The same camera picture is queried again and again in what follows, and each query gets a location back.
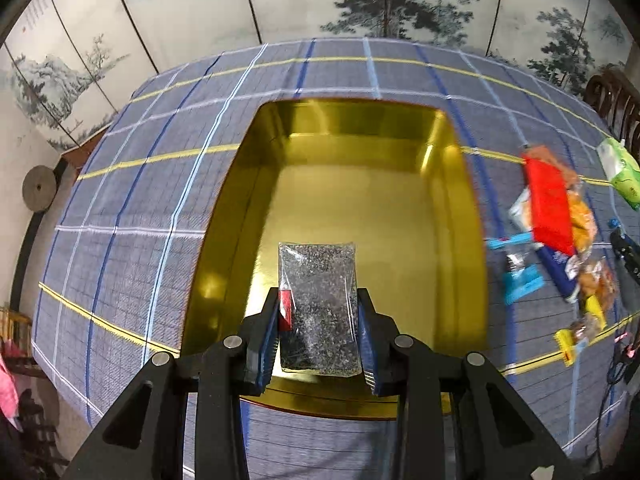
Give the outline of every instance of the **yellow stripe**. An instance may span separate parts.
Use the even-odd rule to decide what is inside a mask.
[[[85,310],[84,308],[82,308],[78,304],[75,304],[72,301],[69,301],[68,299],[63,298],[57,292],[55,292],[54,290],[50,289],[47,285],[45,285],[42,282],[40,282],[38,284],[38,286],[44,292],[49,294],[52,298],[58,300],[60,303],[62,303],[65,306],[69,307],[76,314],[79,314],[80,316],[84,317],[85,319],[92,320],[96,325],[102,327],[107,332],[111,332],[112,334],[115,334],[116,336],[119,336],[119,337],[121,337],[123,339],[126,339],[127,341],[131,341],[132,343],[135,343],[137,345],[140,345],[140,346],[144,346],[145,345],[145,338],[142,337],[141,335],[138,335],[138,334],[136,334],[134,332],[131,332],[129,330],[126,330],[124,328],[120,328],[119,326],[116,326],[113,323],[110,323],[106,319],[103,319],[100,316],[96,316],[95,314],[92,314],[91,312],[89,312],[88,310]],[[155,341],[149,341],[147,343],[147,345],[148,345],[149,348],[151,348],[155,352],[170,352],[174,356],[180,357],[180,351],[179,350],[177,350],[175,348],[171,348],[170,346],[164,345],[162,343],[158,343],[158,342],[155,342]]]
[[[509,155],[508,153],[494,152],[492,150],[484,150],[482,148],[472,148],[470,146],[462,146],[462,152],[467,155],[480,155],[486,158],[494,158],[496,160],[503,160],[505,162],[515,162],[516,164],[524,164],[524,159]],[[611,183],[608,180],[602,180],[600,178],[590,178],[584,175],[578,175],[583,181],[593,184],[594,186],[610,186]]]
[[[270,66],[279,66],[279,65],[286,65],[289,63],[302,63],[305,61],[311,61],[311,62],[315,62],[315,61],[366,61],[367,58],[366,57],[360,57],[360,56],[335,56],[335,57],[311,57],[309,59],[305,58],[305,57],[290,57],[289,59],[281,59],[279,61],[268,61],[265,63],[256,63],[254,65],[254,69],[255,68],[268,68]],[[248,66],[238,66],[236,68],[230,68],[228,70],[221,70],[220,72],[214,72],[213,74],[208,74],[208,75],[204,75],[201,77],[197,77],[194,79],[187,79],[187,81],[180,81],[179,83],[174,83],[171,86],[161,89],[161,90],[155,90],[153,92],[149,92],[147,94],[143,94],[141,96],[136,97],[135,99],[132,99],[131,101],[129,101],[130,103],[135,103],[138,101],[142,101],[144,99],[149,99],[150,97],[156,96],[158,94],[164,93],[164,92],[168,92],[169,90],[173,90],[174,88],[178,88],[180,86],[184,86],[184,85],[190,85],[191,83],[197,83],[198,81],[201,81],[203,79],[211,79],[212,77],[218,77],[221,75],[229,75],[229,74],[234,74],[236,72],[244,72],[247,68],[249,68]]]
[[[324,57],[310,57],[310,58],[305,58],[305,57],[291,57],[289,59],[283,59],[280,61],[269,61],[269,62],[265,62],[265,63],[256,63],[254,65],[254,69],[255,68],[266,68],[266,67],[270,67],[270,66],[278,66],[278,65],[283,65],[283,64],[289,64],[289,63],[300,63],[300,62],[327,62],[327,61],[363,61],[363,62],[367,62],[369,59],[367,57],[363,57],[363,56],[324,56]],[[563,112],[575,117],[576,119],[579,119],[583,122],[585,122],[586,124],[588,124],[589,126],[592,126],[593,128],[595,128],[596,130],[598,130],[601,134],[603,134],[606,137],[610,137],[610,135],[603,129],[601,129],[599,126],[597,126],[596,124],[591,123],[591,121],[585,119],[584,117],[581,117],[580,115],[574,113],[573,111],[569,110],[569,108],[565,108],[563,106],[560,106],[559,104],[557,104],[556,102],[547,99],[546,97],[542,97],[542,95],[540,94],[536,94],[535,92],[532,92],[531,90],[527,90],[526,88],[521,88],[517,85],[514,85],[512,83],[503,81],[502,79],[498,79],[489,75],[484,75],[484,74],[479,74],[476,72],[470,72],[469,70],[463,70],[461,68],[455,68],[452,66],[447,66],[447,65],[440,65],[440,64],[436,64],[436,63],[425,63],[423,61],[417,60],[417,59],[398,59],[398,58],[394,58],[394,57],[373,57],[372,58],[373,61],[378,61],[378,62],[382,62],[382,63],[401,63],[401,64],[413,64],[413,65],[417,65],[417,66],[424,66],[424,67],[431,67],[431,68],[437,68],[439,70],[446,70],[447,72],[453,72],[453,73],[457,73],[457,74],[461,74],[461,75],[467,75],[467,76],[471,76],[471,77],[478,77],[480,79],[485,79],[486,81],[490,81],[492,83],[496,83],[498,85],[501,86],[505,86],[507,88],[511,88],[513,90],[517,90],[519,92],[524,92],[525,94],[528,94],[532,97],[535,97],[536,99],[540,99],[541,101],[548,103],[552,106],[555,106],[558,110],[562,110]],[[231,68],[229,70],[223,70],[221,72],[215,72],[213,74],[209,74],[203,77],[197,77],[195,79],[189,79],[187,81],[180,81],[179,83],[175,83],[165,89],[162,90],[155,90],[153,92],[149,92],[147,94],[143,94],[139,97],[136,97],[135,99],[132,99],[130,101],[130,103],[135,103],[138,101],[142,101],[144,99],[148,99],[149,97],[153,97],[156,96],[158,94],[161,94],[163,92],[168,92],[169,90],[172,90],[174,88],[178,88],[180,86],[184,86],[184,85],[188,85],[191,83],[195,83],[198,82],[202,79],[209,79],[212,77],[217,77],[220,75],[227,75],[227,74],[233,74],[235,72],[244,72],[246,69],[248,68],[248,66],[240,66],[240,67],[236,67],[236,68]]]
[[[631,316],[627,316],[624,319],[621,319],[619,322],[611,325],[606,330],[603,330],[602,332],[600,332],[593,339],[593,341],[591,341],[589,343],[589,345],[590,346],[591,345],[595,345],[596,343],[599,343],[603,339],[606,339],[607,337],[612,335],[617,329],[619,329],[620,327],[625,326],[628,322],[630,322],[631,320],[633,320],[634,318],[636,318],[638,316],[640,316],[640,312],[636,312],[635,314],[632,314]],[[553,363],[555,361],[561,361],[561,360],[562,360],[562,352],[561,351],[551,352],[549,354],[541,355],[539,357],[535,357],[533,359],[529,359],[529,360],[523,361],[521,363],[510,365],[510,366],[508,366],[508,367],[506,367],[506,368],[504,368],[503,370],[500,370],[500,371],[504,375],[520,375],[520,374],[523,374],[525,372],[530,372],[531,370],[535,370],[536,368],[541,368],[541,367],[546,366],[548,364],[551,364],[551,363]]]
[[[503,160],[505,162],[515,162],[516,164],[524,164],[524,159],[516,156],[509,155],[508,153],[494,152],[493,150],[485,150],[484,148],[472,148],[470,146],[462,146],[462,152],[467,155],[481,155],[486,158],[495,158],[497,160]]]
[[[580,176],[585,182],[593,184],[594,186],[610,186],[611,183],[608,180],[602,180],[601,178],[589,178],[588,176]]]
[[[103,329],[107,330],[108,332],[111,332],[111,333],[113,333],[113,334],[115,334],[115,335],[117,335],[117,336],[119,336],[121,338],[124,338],[124,339],[126,339],[128,341],[131,341],[131,342],[133,342],[133,343],[135,343],[137,345],[144,346],[145,339],[141,335],[135,334],[133,332],[130,332],[129,330],[125,330],[123,328],[115,326],[113,323],[110,323],[109,321],[101,318],[100,316],[96,316],[95,314],[92,314],[88,310],[85,310],[84,308],[82,308],[81,306],[73,303],[72,301],[69,301],[66,298],[63,298],[62,296],[60,296],[60,294],[58,294],[54,290],[50,289],[47,285],[45,285],[42,282],[40,282],[38,284],[38,286],[44,292],[49,294],[52,298],[60,301],[65,306],[69,307],[69,309],[73,310],[76,314],[79,314],[80,316],[82,316],[82,317],[84,317],[86,319],[92,319],[96,325],[99,325],[100,327],[102,327]],[[593,341],[591,341],[589,343],[589,345],[594,345],[596,343],[599,343],[600,341],[603,341],[604,339],[606,339],[607,337],[612,335],[617,329],[619,329],[620,327],[625,326],[628,322],[630,322],[631,320],[633,320],[637,316],[640,316],[640,312],[636,312],[635,314],[632,314],[631,316],[627,316],[624,319],[621,319],[619,322],[613,324],[612,326],[610,326],[606,330],[603,330],[602,332],[600,332],[600,334],[598,334],[598,336],[596,336],[593,339]],[[161,351],[170,352],[176,357],[179,357],[179,355],[180,355],[180,351],[179,350],[177,350],[175,348],[171,348],[171,347],[166,346],[166,345],[163,345],[162,343],[149,341],[148,342],[148,346],[149,346],[149,348],[151,348],[152,350],[154,350],[156,352],[161,352]],[[529,359],[527,361],[523,361],[521,363],[510,365],[510,366],[508,366],[506,368],[503,368],[500,371],[501,371],[501,373],[503,375],[520,375],[520,374],[523,374],[525,372],[530,372],[532,370],[535,370],[536,368],[541,368],[543,366],[546,366],[548,364],[551,364],[551,363],[553,363],[555,361],[559,361],[559,360],[562,360],[562,352],[560,352],[560,351],[551,352],[549,354],[544,354],[544,355],[535,357],[533,359]]]
[[[232,152],[237,150],[240,144],[223,144],[222,146],[211,146],[205,150],[205,154],[218,153],[218,152]],[[92,178],[94,176],[104,175],[105,173],[111,173],[111,171],[121,170],[122,168],[133,168],[135,166],[142,166],[143,164],[153,164],[160,160],[169,160],[171,158],[182,158],[184,156],[196,156],[201,152],[200,148],[195,150],[182,150],[181,152],[163,153],[161,155],[148,156],[147,158],[137,158],[135,160],[126,160],[124,162],[118,162],[107,168],[101,170],[90,171],[89,173],[82,174],[78,177],[78,180],[84,180],[86,178]]]

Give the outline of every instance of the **green tissue package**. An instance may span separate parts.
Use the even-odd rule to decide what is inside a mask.
[[[607,180],[636,211],[640,209],[640,168],[625,147],[608,137],[598,146]]]

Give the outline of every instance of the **pink cloth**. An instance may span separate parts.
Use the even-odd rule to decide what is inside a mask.
[[[18,416],[18,392],[15,389],[14,377],[6,368],[0,354],[0,410],[9,420]]]

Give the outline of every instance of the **gold tray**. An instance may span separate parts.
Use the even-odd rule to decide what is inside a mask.
[[[434,350],[484,348],[486,266],[465,159],[436,108],[352,99],[271,102],[220,190],[193,277],[182,354],[236,333],[278,285],[278,242],[356,244],[358,286]],[[341,418],[395,418],[352,378],[286,373],[247,400]]]

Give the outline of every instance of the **black seeds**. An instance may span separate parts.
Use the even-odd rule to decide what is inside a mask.
[[[355,246],[279,244],[280,290],[291,291],[291,330],[280,332],[284,371],[350,377],[358,354]]]

